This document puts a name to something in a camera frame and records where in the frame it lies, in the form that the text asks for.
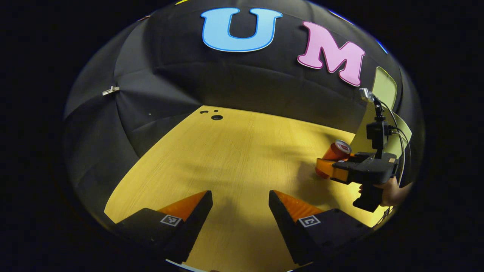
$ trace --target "yellow wooden surface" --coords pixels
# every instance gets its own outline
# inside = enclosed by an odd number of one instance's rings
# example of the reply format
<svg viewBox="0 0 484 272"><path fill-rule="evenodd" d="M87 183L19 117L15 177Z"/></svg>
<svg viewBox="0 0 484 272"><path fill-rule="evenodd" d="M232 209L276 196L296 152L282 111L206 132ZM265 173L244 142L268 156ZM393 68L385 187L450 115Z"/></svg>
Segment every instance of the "yellow wooden surface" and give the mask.
<svg viewBox="0 0 484 272"><path fill-rule="evenodd" d="M223 119L212 120L212 115ZM323 210L340 208L370 227L382 216L382 207L374 213L353 207L359 184L315 174L316 158L334 140L350 143L353 137L279 116L202 106L133 166L105 213L117 223L142 208L158 210L211 190L213 207L186 265L221 272L291 270L298 266L269 209L270 190Z"/></svg>

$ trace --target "blue letter u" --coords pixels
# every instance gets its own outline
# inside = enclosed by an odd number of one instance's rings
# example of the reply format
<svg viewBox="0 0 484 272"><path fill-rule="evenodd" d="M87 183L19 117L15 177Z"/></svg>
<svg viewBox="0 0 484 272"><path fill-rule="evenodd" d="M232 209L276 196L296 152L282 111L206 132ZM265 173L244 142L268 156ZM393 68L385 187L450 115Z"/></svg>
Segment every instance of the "blue letter u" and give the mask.
<svg viewBox="0 0 484 272"><path fill-rule="evenodd" d="M202 13L205 18L202 39L210 48L227 52L248 52L268 46L274 38L275 20L282 13L269 9L251 9L257 15L256 33L249 38L230 35L232 15L239 13L238 8L220 8Z"/></svg>

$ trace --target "letter m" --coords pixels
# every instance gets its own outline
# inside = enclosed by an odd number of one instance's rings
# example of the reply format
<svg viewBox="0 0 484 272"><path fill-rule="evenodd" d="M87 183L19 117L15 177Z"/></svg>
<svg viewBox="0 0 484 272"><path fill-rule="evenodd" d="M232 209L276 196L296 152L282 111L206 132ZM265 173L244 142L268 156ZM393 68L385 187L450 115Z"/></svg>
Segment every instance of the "letter m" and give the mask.
<svg viewBox="0 0 484 272"><path fill-rule="evenodd" d="M359 86L361 84L362 61L365 55L363 49L352 42L347 42L341 48L338 48L327 29L311 22L303 22L302 24L308 28L309 38L306 53L298 56L298 62L314 69L321 69L324 66L319 59L322 50L328 72L334 73L346 61L344 69L338 73L339 77L353 86Z"/></svg>

